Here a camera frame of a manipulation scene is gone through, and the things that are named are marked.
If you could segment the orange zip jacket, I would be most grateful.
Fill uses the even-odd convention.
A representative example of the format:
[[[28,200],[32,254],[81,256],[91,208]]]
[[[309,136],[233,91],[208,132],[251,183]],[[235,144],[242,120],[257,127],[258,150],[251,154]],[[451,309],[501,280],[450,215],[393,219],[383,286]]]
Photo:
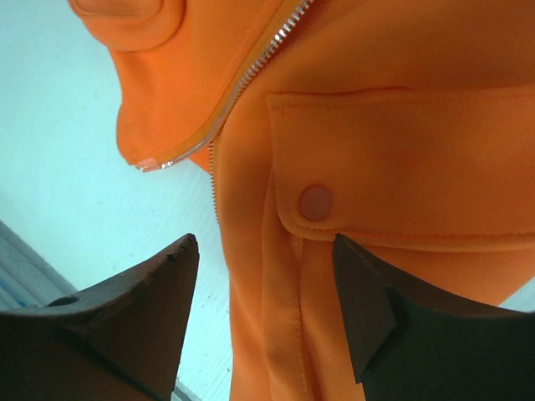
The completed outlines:
[[[73,1],[139,170],[213,177],[233,400],[361,400],[345,235],[474,301],[534,275],[531,1]]]

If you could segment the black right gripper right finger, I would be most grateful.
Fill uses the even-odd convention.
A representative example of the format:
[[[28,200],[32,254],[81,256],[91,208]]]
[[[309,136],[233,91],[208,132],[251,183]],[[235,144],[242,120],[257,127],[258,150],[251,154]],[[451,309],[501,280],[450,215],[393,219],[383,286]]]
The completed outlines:
[[[368,400],[531,400],[534,316],[457,296],[346,236],[333,266],[354,379]]]

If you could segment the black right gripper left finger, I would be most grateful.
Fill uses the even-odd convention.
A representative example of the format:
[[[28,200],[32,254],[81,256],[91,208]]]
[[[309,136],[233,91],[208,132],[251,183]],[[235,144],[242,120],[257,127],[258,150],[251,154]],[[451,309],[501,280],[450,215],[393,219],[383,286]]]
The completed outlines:
[[[199,258],[187,234],[83,291],[3,312],[2,399],[170,399]]]

